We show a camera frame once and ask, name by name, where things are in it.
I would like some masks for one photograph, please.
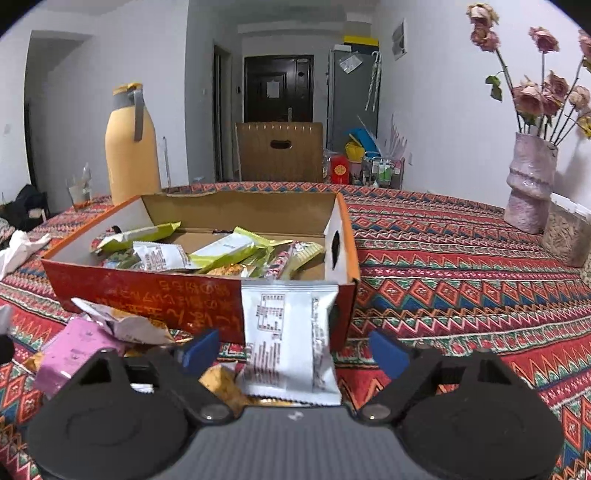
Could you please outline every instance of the red bag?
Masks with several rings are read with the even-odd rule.
[[[349,184],[349,160],[344,155],[335,155],[330,159],[330,182]]]

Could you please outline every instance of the thermos lid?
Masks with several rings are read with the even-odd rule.
[[[142,85],[139,82],[124,83],[123,85],[119,85],[118,87],[116,87],[113,90],[113,95],[117,95],[119,93],[124,93],[124,92],[129,92],[130,90],[137,90],[137,89],[140,89],[143,87],[144,87],[144,85]]]

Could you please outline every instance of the red tablecloth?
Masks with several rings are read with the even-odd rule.
[[[335,356],[346,401],[359,407],[388,381],[368,348],[372,329],[391,330],[409,343],[421,338],[449,355],[492,347],[564,426],[554,480],[591,478],[591,290],[577,269],[541,249],[539,236],[507,225],[497,207],[431,194],[295,183],[175,190],[216,189],[335,190],[345,196],[362,274],[348,344]],[[82,211],[50,219],[32,236],[51,233],[54,245],[110,207],[107,197],[96,199]],[[14,361],[0,367],[0,461],[18,480],[38,476],[25,440],[40,393],[22,363],[70,316],[45,277],[45,250],[0,284],[0,304],[15,308],[17,347]],[[220,356],[242,359],[242,351],[224,345]]]

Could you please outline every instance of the gray refrigerator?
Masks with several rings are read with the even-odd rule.
[[[379,92],[375,112],[372,111],[373,93],[369,109],[367,112],[365,111],[375,57],[364,53],[354,52],[354,54],[363,63],[350,73],[345,73],[339,65],[345,57],[351,55],[350,52],[332,50],[329,56],[326,148],[342,153],[345,152],[345,144],[350,140],[347,132],[362,127],[358,116],[374,135],[377,135],[378,132]]]

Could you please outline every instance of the pink ceramic vase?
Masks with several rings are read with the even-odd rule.
[[[507,183],[511,195],[505,221],[527,233],[540,233],[548,218],[558,148],[536,135],[515,134]]]

